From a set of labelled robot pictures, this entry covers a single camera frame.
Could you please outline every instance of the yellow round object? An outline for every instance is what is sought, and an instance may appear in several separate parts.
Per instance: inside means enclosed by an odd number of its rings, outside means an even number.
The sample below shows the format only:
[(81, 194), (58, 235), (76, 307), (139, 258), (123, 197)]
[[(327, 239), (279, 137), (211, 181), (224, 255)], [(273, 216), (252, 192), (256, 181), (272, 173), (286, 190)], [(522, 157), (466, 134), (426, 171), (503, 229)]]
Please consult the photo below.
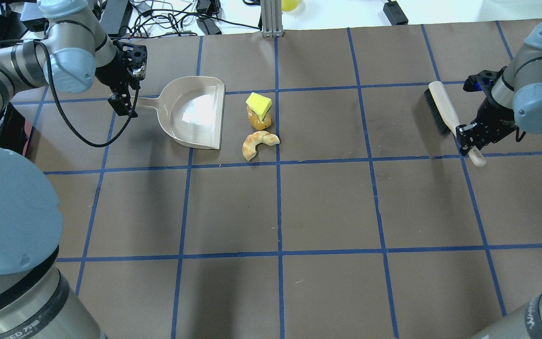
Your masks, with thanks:
[(289, 12), (298, 6), (298, 0), (281, 0), (281, 11)]

